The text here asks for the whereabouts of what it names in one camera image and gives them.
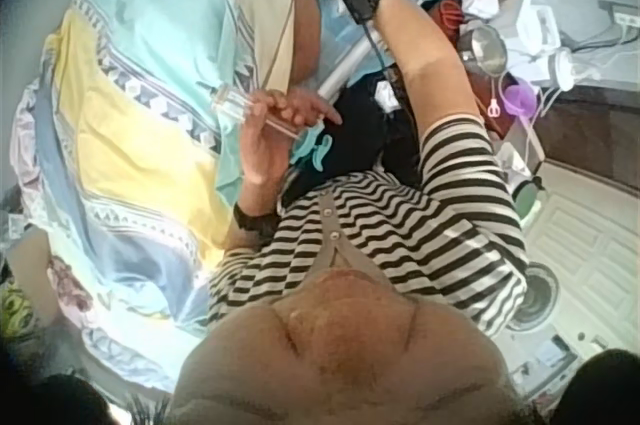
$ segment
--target electrical outlet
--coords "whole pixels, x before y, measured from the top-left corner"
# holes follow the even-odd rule
[[[613,20],[623,27],[640,28],[640,10],[627,5],[611,5]]]

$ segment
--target wrist strap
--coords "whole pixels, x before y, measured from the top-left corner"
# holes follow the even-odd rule
[[[257,232],[261,237],[270,238],[275,235],[280,223],[280,217],[276,213],[269,213],[260,217],[251,217],[236,203],[233,207],[233,218],[240,230],[245,232]]]

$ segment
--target striped shirt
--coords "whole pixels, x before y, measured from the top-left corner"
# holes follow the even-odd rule
[[[329,193],[340,230],[332,239],[342,235],[398,292],[450,304],[488,335],[500,331],[524,297],[527,257],[486,131],[470,116],[447,119],[425,134],[420,156],[420,190],[384,172],[339,177],[292,204],[269,245],[227,253],[210,282],[209,322],[302,283],[327,245]]]

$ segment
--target hand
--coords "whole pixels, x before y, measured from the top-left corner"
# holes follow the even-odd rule
[[[245,181],[272,185],[289,167],[293,139],[267,124],[267,116],[279,119],[300,132],[325,117],[342,123],[340,114],[313,92],[294,88],[287,96],[278,91],[257,91],[252,95],[252,112],[240,131],[240,158]]]

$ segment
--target purple cup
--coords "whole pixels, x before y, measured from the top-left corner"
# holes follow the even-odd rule
[[[526,80],[516,78],[517,84],[504,91],[504,109],[509,115],[531,118],[538,109],[538,98]]]

